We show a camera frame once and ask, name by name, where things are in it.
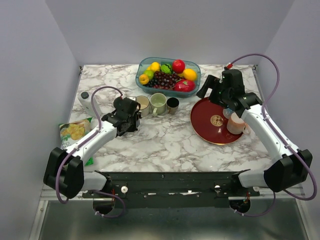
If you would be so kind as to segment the cream ceramic mug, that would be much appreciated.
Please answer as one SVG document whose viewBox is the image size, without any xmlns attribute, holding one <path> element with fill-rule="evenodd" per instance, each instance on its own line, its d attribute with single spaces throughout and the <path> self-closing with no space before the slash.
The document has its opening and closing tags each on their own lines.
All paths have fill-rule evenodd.
<svg viewBox="0 0 320 240">
<path fill-rule="evenodd" d="M 150 101 L 146 96 L 140 95 L 136 97 L 136 101 L 140 104 L 140 116 L 145 118 L 150 113 Z"/>
</svg>

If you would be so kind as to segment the light green mug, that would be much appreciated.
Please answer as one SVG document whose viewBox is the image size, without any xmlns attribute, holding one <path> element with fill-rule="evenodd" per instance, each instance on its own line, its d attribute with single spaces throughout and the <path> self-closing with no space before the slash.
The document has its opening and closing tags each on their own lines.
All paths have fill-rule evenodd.
<svg viewBox="0 0 320 240">
<path fill-rule="evenodd" d="M 167 109 L 167 98 L 162 93 L 155 93 L 150 97 L 151 114 L 153 117 L 162 115 Z"/>
</svg>

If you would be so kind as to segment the light blue mug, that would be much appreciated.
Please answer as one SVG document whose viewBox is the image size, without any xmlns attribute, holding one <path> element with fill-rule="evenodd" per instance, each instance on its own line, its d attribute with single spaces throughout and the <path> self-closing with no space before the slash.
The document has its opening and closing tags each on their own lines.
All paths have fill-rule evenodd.
<svg viewBox="0 0 320 240">
<path fill-rule="evenodd" d="M 222 111 L 222 114 L 226 119 L 229 119 L 231 117 L 232 113 L 233 113 L 233 111 L 230 108 L 225 108 Z"/>
</svg>

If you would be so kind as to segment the brown mug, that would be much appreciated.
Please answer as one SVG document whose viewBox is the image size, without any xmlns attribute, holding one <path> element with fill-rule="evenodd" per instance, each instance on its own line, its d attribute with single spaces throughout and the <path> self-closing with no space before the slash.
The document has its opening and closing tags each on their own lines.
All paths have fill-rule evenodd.
<svg viewBox="0 0 320 240">
<path fill-rule="evenodd" d="M 180 104 L 180 102 L 177 98 L 170 97 L 166 101 L 167 112 L 171 115 L 175 114 L 178 110 L 179 104 Z"/>
</svg>

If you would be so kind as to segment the pink mug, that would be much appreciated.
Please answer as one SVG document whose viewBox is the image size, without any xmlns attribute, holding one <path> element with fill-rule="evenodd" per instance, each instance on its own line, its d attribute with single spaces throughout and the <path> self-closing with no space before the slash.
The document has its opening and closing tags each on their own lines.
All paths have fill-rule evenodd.
<svg viewBox="0 0 320 240">
<path fill-rule="evenodd" d="M 246 122 L 244 122 L 241 118 L 239 118 L 235 112 L 230 115 L 226 128 L 231 134 L 234 135 L 249 135 L 251 133 L 249 125 Z"/>
</svg>

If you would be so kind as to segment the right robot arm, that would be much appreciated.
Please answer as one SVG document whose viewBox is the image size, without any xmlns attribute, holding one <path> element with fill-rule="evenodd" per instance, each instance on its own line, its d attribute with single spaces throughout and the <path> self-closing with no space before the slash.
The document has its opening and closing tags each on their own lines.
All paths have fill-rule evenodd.
<svg viewBox="0 0 320 240">
<path fill-rule="evenodd" d="M 263 103 L 254 92 L 246 92 L 242 73 L 228 69 L 218 78 L 208 75 L 197 96 L 208 97 L 211 105 L 229 108 L 254 131 L 272 159 L 266 170 L 244 170 L 230 183 L 230 191 L 241 196 L 248 188 L 269 188 L 278 193 L 307 179 L 312 162 L 309 150 L 301 150 L 276 126 L 269 114 L 263 111 Z"/>
</svg>

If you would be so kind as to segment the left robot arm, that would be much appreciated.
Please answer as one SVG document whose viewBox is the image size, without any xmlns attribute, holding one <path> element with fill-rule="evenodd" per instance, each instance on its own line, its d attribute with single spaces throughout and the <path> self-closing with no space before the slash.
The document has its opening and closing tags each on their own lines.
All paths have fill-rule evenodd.
<svg viewBox="0 0 320 240">
<path fill-rule="evenodd" d="M 101 123 L 66 149 L 54 148 L 47 162 L 43 183 L 64 195 L 74 198 L 81 191 L 94 191 L 104 198 L 110 194 L 109 177 L 102 172 L 85 172 L 84 166 L 106 143 L 125 133 L 138 130 L 140 104 L 128 97 L 114 100 L 115 110 L 104 115 Z"/>
</svg>

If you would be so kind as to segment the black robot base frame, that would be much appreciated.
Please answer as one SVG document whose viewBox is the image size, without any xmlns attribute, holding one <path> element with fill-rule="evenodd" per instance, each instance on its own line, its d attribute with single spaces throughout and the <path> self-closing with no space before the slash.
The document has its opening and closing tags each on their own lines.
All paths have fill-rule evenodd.
<svg viewBox="0 0 320 240">
<path fill-rule="evenodd" d="M 103 192 L 115 193 L 127 208 L 228 208 L 229 200 L 258 197 L 238 172 L 104 172 Z"/>
</svg>

